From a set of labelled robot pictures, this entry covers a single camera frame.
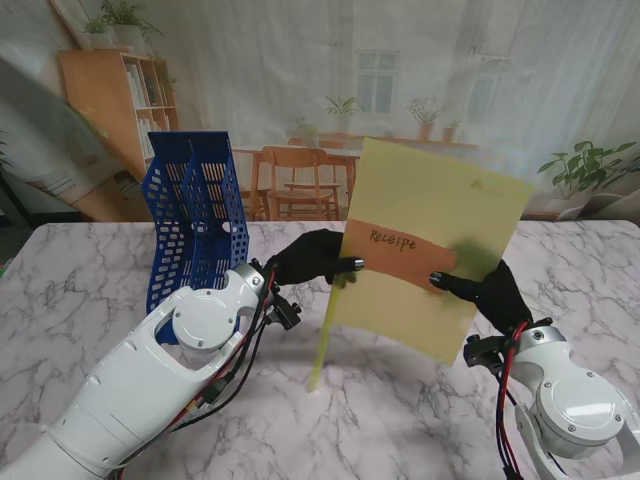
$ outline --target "marble table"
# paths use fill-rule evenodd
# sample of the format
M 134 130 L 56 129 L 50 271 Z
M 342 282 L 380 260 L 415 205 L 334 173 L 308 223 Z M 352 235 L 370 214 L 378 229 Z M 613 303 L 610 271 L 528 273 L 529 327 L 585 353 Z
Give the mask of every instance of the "marble table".
M 342 224 L 251 224 L 266 260 L 300 233 Z M 151 224 L 39 228 L 0 280 L 0 465 L 28 442 L 23 424 L 52 422 L 84 375 L 145 316 L 155 248 Z M 640 404 L 640 230 L 627 222 L 522 222 L 505 253 L 535 318 L 551 316 L 595 370 Z M 171 435 L 125 478 L 499 479 L 496 382 L 459 357 L 442 367 L 369 332 L 334 328 L 321 387 L 307 392 L 329 287 L 287 288 L 303 307 L 290 332 L 267 329 L 244 390 L 229 407 Z M 478 316 L 473 332 L 491 334 Z M 515 385 L 514 395 L 529 395 Z M 524 476 L 537 478 L 507 429 Z M 617 446 L 561 462 L 580 478 L 609 476 Z

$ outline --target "robotic hand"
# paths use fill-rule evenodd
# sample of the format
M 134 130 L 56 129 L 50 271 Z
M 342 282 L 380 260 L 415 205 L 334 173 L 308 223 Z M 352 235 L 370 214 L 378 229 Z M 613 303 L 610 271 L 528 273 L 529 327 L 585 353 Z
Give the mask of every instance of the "robotic hand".
M 479 283 L 441 272 L 431 274 L 430 281 L 442 290 L 475 303 L 480 313 L 504 335 L 484 339 L 478 335 L 469 337 L 464 359 L 470 367 L 488 368 L 501 384 L 496 437 L 507 478 L 522 478 L 515 458 L 514 465 L 510 463 L 510 449 L 505 448 L 508 445 L 501 445 L 501 437 L 504 435 L 506 440 L 506 433 L 501 425 L 500 401 L 504 402 L 509 376 L 525 385 L 533 396 L 530 406 L 515 406 L 515 417 L 518 431 L 543 480 L 568 478 L 550 453 L 568 459 L 585 458 L 614 438 L 623 456 L 618 473 L 640 471 L 640 418 L 635 409 L 604 378 L 571 361 L 571 346 L 560 331 L 551 326 L 551 319 L 532 321 L 531 311 L 504 261 Z
M 254 260 L 227 271 L 221 290 L 182 287 L 173 292 L 98 363 L 60 419 L 0 471 L 0 480 L 105 478 L 121 472 L 160 435 L 220 410 L 247 379 L 264 328 L 277 322 L 288 330 L 300 322 L 300 307 L 278 295 L 277 283 L 301 283 L 320 275 L 330 281 L 334 274 L 364 266 L 356 258 L 338 260 L 341 242 L 341 233 L 305 233 L 265 268 Z M 253 316 L 244 334 L 234 332 L 240 315 Z M 183 350 L 204 356 L 204 366 L 191 369 L 158 344 L 156 335 L 169 321 Z M 203 414 L 201 407 L 215 403 L 242 366 L 254 336 L 238 387 Z

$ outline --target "yellow sheet of paper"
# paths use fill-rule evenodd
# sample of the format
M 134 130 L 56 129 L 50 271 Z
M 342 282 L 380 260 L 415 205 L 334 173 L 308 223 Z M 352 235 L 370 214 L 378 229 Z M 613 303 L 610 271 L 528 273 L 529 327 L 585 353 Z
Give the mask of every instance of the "yellow sheet of paper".
M 367 138 L 349 220 L 450 249 L 458 255 L 451 273 L 481 280 L 498 265 L 531 192 L 522 180 Z M 358 245 L 345 235 L 341 256 L 353 255 Z M 451 365 L 476 312 L 473 304 L 453 295 L 436 295 L 377 272 L 364 270 L 356 283 L 339 284 L 334 282 L 331 290 L 311 389 L 319 379 L 332 324 L 384 335 Z

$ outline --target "black glove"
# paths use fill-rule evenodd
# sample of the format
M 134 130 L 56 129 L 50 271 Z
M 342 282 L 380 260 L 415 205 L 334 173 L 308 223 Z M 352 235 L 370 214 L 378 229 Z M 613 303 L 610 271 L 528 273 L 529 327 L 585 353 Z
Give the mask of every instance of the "black glove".
M 353 272 L 364 266 L 356 257 L 338 258 L 341 245 L 340 232 L 325 228 L 303 233 L 291 245 L 271 257 L 266 268 L 275 267 L 275 280 L 280 285 L 304 283 L 320 275 L 332 283 L 335 274 Z
M 525 305 L 504 260 L 480 283 L 443 272 L 432 273 L 429 281 L 436 288 L 475 303 L 480 313 L 503 335 L 510 337 L 522 322 L 532 321 L 531 310 Z

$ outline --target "blue basket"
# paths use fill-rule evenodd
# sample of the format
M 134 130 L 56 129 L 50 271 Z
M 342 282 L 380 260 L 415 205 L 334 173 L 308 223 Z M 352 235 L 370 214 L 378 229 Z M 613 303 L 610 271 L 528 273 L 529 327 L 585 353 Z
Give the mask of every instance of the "blue basket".
M 247 260 L 249 236 L 226 132 L 149 133 L 155 158 L 142 191 L 156 224 L 147 313 L 185 285 L 222 288 Z M 171 322 L 159 343 L 178 343 Z
M 195 234 L 191 287 L 222 288 L 224 272 L 247 261 L 249 235 L 227 132 L 190 132 L 182 184 Z
M 156 226 L 147 313 L 171 292 L 189 285 L 195 237 L 182 195 L 182 181 L 191 159 L 189 142 L 149 134 L 156 153 L 142 181 L 142 193 Z M 170 322 L 156 335 L 160 343 L 178 343 Z

